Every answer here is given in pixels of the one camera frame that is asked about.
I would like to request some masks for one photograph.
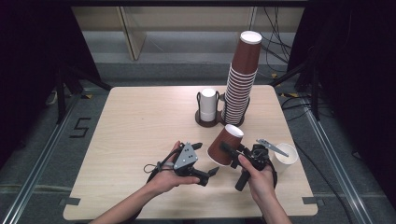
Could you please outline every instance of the floor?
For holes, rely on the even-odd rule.
[[[175,35],[152,32],[148,33],[139,59],[132,61],[123,33],[85,32],[84,35],[102,80],[113,86],[225,84],[238,39],[237,33],[186,32]],[[294,34],[282,34],[281,37],[285,44],[292,45]],[[278,45],[271,44],[270,49],[287,59],[287,54]],[[282,76],[286,66],[282,60],[262,50],[255,84],[267,84],[273,76]],[[299,146],[319,211],[314,217],[292,217],[292,221],[396,223],[395,210],[370,171],[356,158],[357,155],[351,154],[353,148],[327,105],[325,94],[320,98],[320,121],[312,117],[309,107],[302,106],[309,104],[309,98],[290,96],[295,93],[296,78],[276,87],[276,92],[279,102],[284,104],[284,115]],[[91,83],[82,84],[86,94],[82,97],[70,95],[67,99],[66,122],[56,125],[56,104],[49,104],[25,137],[25,146],[15,150],[0,171],[0,217],[13,220],[5,223],[73,223],[63,219],[65,200],[107,97],[105,91]],[[89,127],[82,138],[71,137],[81,134],[75,129],[77,122]]]

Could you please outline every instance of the metal rail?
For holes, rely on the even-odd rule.
[[[3,224],[14,224],[17,223],[21,217],[21,214],[28,204],[30,197],[35,190],[35,185],[38,182],[39,178],[41,177],[47,163],[50,160],[52,152],[54,151],[63,131],[67,124],[67,121],[78,102],[79,95],[74,95],[69,103],[67,108],[66,114],[64,115],[64,119],[56,124],[55,129],[53,130],[49,141],[45,145],[43,151],[41,152],[37,162],[35,163],[34,168],[30,172],[29,176],[23,183],[20,192],[18,193],[17,198],[15,199],[14,203],[11,205],[6,218],[3,220]]]
[[[302,99],[302,102],[304,104],[309,104],[308,100],[305,98]],[[373,223],[373,220],[371,219],[370,214],[368,213],[367,208],[363,200],[361,199],[361,196],[353,186],[352,181],[350,180],[343,164],[338,159],[338,156],[334,148],[332,147],[332,143],[327,137],[327,134],[321,126],[320,121],[316,120],[311,111],[306,111],[306,115],[323,148],[323,151],[330,163],[330,166],[335,173],[335,176],[340,182],[341,189],[345,193],[356,219],[359,221],[359,223]]]

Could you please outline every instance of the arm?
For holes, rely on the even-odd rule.
[[[176,142],[173,150],[175,150],[180,142]],[[171,190],[173,187],[182,184],[196,184],[200,180],[193,176],[178,176],[173,171],[159,172],[146,185],[135,193],[131,194],[101,216],[91,222],[98,223],[119,223],[139,212],[154,197]]]
[[[248,181],[250,193],[262,211],[265,221],[268,224],[291,223],[285,210],[277,200],[271,167],[266,166],[262,171],[258,171],[244,156],[239,155],[238,159],[250,173]]]

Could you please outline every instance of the wire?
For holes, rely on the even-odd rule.
[[[297,146],[297,148],[305,155],[305,157],[312,163],[312,165],[315,167],[315,169],[318,171],[318,173],[321,175],[321,177],[323,178],[323,180],[326,182],[326,184],[329,186],[329,188],[332,190],[332,192],[334,193],[335,197],[338,199],[338,201],[340,202],[340,204],[343,206],[344,211],[346,212],[346,217],[349,221],[349,223],[353,223],[352,222],[352,217],[349,214],[349,211],[347,210],[347,206],[345,205],[345,203],[343,202],[343,200],[341,199],[340,195],[337,193],[337,191],[334,189],[334,187],[332,186],[332,184],[330,183],[330,181],[325,177],[325,175],[320,171],[320,169],[318,168],[318,166],[314,163],[314,161],[306,154],[306,152],[297,144],[297,142],[295,140],[293,140],[294,145]]]
[[[292,120],[294,120],[294,119],[299,119],[299,118],[302,117],[304,114],[306,114],[308,111],[309,111],[309,110],[305,110],[305,112],[304,112],[303,114],[301,114],[301,115],[299,115],[299,116],[297,116],[297,117],[294,117],[294,118],[292,118],[292,119],[287,119],[286,121],[292,121]]]
[[[291,106],[282,108],[282,110],[293,109],[293,108],[297,108],[297,107],[307,107],[309,105],[311,105],[311,103],[299,104],[299,105],[291,105]]]
[[[268,42],[267,47],[264,47],[264,46],[262,45],[262,48],[263,48],[263,49],[269,49],[270,43],[271,43],[271,42]],[[285,71],[277,70],[277,69],[273,68],[273,67],[268,63],[268,51],[267,51],[267,50],[265,51],[265,61],[267,62],[268,67],[270,67],[273,71],[276,71],[276,72],[286,72],[286,70],[285,70]]]
[[[275,42],[274,40],[270,40],[270,39],[268,39],[267,37],[265,37],[262,33],[260,33],[260,34],[262,35],[262,38],[264,38],[264,39],[270,41],[272,44],[283,45],[283,46],[285,46],[285,48],[291,49],[291,46],[289,46],[289,45],[287,45],[287,44],[285,44],[285,43],[278,43],[278,42]]]
[[[265,74],[263,74],[261,72],[257,72],[257,74],[259,74],[262,77],[268,78],[268,79],[272,79],[272,80],[276,79],[276,77],[268,77],[268,76],[266,76]]]
[[[147,165],[145,165],[145,167],[143,167],[143,171],[144,171],[146,174],[149,174],[149,173],[152,173],[152,172],[155,170],[155,168],[157,168],[159,171],[174,170],[174,169],[167,169],[167,168],[162,169],[162,167],[166,164],[166,162],[169,160],[169,158],[171,158],[174,154],[176,154],[176,153],[178,153],[178,152],[180,152],[180,151],[182,150],[181,147],[182,147],[182,145],[180,145],[180,146],[178,147],[178,149],[175,149],[175,150],[171,151],[171,152],[169,153],[169,155],[167,155],[166,158],[163,159],[162,162],[157,162],[157,165],[154,165],[154,164],[147,164]],[[154,166],[154,168],[153,168],[151,171],[147,171],[146,168],[147,168],[148,166]]]
[[[281,37],[280,37],[279,25],[278,25],[278,23],[277,23],[278,11],[279,11],[279,7],[275,7],[275,23],[273,23],[273,21],[271,20],[269,14],[268,14],[268,12],[267,12],[266,7],[264,7],[265,15],[267,16],[268,21],[270,22],[271,27],[272,27],[272,29],[273,29],[273,34],[271,35],[271,38],[270,38],[270,42],[269,42],[269,43],[273,42],[273,41],[272,41],[272,36],[274,35],[274,36],[276,37],[276,39],[278,40],[278,42],[279,42],[279,44],[280,44],[280,46],[281,46],[281,49],[282,49],[282,51],[283,51],[283,53],[285,54],[285,57],[286,57],[286,55],[288,55],[288,56],[290,56],[290,55],[289,55],[288,51],[287,51],[286,48],[285,48],[285,43],[283,43],[283,41],[282,41],[282,39],[281,39]]]
[[[277,55],[275,52],[271,51],[270,49],[268,49],[267,47],[265,47],[264,45],[262,45],[262,49],[264,49],[267,52],[270,52],[272,55],[274,55],[274,57],[278,58],[280,61],[284,62],[284,63],[288,63],[288,61],[286,61],[286,59],[280,57],[279,55]]]
[[[285,102],[283,102],[283,104],[280,106],[281,108],[283,108],[283,106],[290,100],[294,100],[294,99],[302,99],[302,98],[311,98],[311,96],[297,96],[297,97],[292,97],[287,99]]]

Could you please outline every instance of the black wall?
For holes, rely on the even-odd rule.
[[[1,167],[45,108],[63,64],[100,77],[71,8],[23,0],[0,0],[0,63]]]
[[[396,14],[389,0],[349,1],[331,50],[318,65],[319,80],[337,118],[396,208]],[[290,69],[315,45],[321,12],[307,8]]]

